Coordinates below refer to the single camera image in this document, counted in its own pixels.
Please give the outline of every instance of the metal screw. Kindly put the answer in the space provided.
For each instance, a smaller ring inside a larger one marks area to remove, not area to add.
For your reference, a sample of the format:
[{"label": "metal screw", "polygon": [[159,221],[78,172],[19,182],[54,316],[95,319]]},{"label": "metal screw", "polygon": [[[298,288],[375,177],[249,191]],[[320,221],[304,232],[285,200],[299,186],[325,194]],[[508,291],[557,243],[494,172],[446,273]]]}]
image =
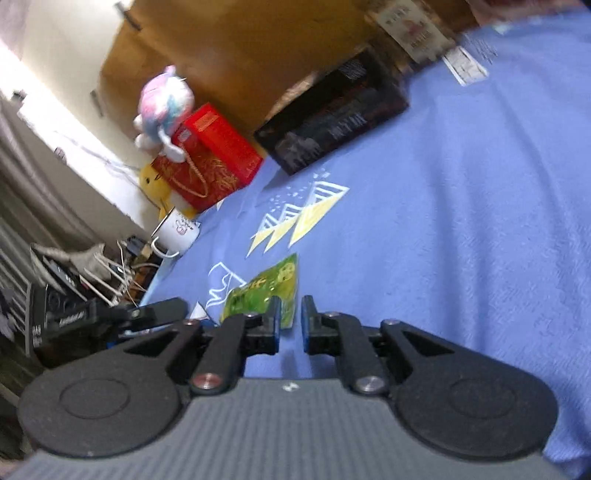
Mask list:
[{"label": "metal screw", "polygon": [[355,382],[355,388],[358,391],[364,393],[374,393],[379,390],[382,390],[385,386],[386,382],[382,378],[376,377],[374,375],[370,375],[369,377],[358,378]]},{"label": "metal screw", "polygon": [[300,386],[297,383],[295,383],[295,382],[289,382],[289,383],[284,384],[282,386],[282,388],[286,392],[291,393],[291,392],[293,392],[295,390],[299,390],[300,389]]},{"label": "metal screw", "polygon": [[193,378],[191,383],[201,390],[211,390],[217,388],[222,384],[222,377],[217,374],[201,374]]}]

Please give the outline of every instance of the gray gripper base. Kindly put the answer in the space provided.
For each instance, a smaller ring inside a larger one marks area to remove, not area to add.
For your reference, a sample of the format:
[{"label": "gray gripper base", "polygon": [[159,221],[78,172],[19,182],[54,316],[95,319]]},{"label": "gray gripper base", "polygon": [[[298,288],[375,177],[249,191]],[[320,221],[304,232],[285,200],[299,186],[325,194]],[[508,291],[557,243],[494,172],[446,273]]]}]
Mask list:
[{"label": "gray gripper base", "polygon": [[473,463],[408,434],[339,380],[242,379],[152,444],[101,460],[37,452],[9,480],[565,480],[541,455]]}]

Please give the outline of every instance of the mug handle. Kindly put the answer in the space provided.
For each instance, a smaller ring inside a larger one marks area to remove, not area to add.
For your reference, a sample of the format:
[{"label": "mug handle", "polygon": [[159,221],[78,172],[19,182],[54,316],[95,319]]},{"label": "mug handle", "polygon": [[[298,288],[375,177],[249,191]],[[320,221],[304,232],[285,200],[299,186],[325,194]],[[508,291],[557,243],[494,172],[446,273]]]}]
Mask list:
[{"label": "mug handle", "polygon": [[174,258],[174,257],[178,256],[178,252],[173,253],[172,255],[168,255],[168,254],[165,254],[164,252],[162,252],[162,250],[158,250],[158,247],[156,246],[156,242],[158,241],[158,238],[159,237],[154,238],[154,240],[152,240],[152,244],[151,244],[152,251],[156,255],[158,255],[160,258]]}]

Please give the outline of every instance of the blue bedsheet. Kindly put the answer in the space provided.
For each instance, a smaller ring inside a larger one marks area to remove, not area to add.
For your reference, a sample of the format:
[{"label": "blue bedsheet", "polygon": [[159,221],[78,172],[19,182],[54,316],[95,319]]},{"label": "blue bedsheet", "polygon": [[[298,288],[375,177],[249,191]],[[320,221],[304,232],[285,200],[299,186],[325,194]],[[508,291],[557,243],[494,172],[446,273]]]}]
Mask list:
[{"label": "blue bedsheet", "polygon": [[[293,177],[267,160],[202,216],[150,300],[217,319],[230,289],[296,252],[299,296],[319,310],[402,319],[542,378],[560,403],[545,454],[575,476],[591,463],[591,15],[484,28],[465,46],[489,78],[462,87],[440,62],[382,128]],[[305,356],[296,317],[246,373],[334,366]]]}]

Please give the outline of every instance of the white label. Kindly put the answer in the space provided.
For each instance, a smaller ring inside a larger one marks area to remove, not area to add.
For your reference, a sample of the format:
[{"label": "white label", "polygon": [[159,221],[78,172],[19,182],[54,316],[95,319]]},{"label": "white label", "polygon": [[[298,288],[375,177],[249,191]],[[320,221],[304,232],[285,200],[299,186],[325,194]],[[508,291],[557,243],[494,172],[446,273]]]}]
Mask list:
[{"label": "white label", "polygon": [[84,316],[84,312],[80,312],[80,313],[75,313],[74,315],[70,315],[65,318],[62,318],[60,320],[60,327],[63,327],[65,325],[69,325],[69,324],[75,322],[76,320],[80,320],[83,316]]},{"label": "white label", "polygon": [[427,14],[411,0],[389,3],[375,18],[417,63],[437,60],[453,43]]},{"label": "white label", "polygon": [[480,65],[464,47],[456,47],[449,51],[443,57],[443,61],[464,87],[488,77],[488,70]]}]

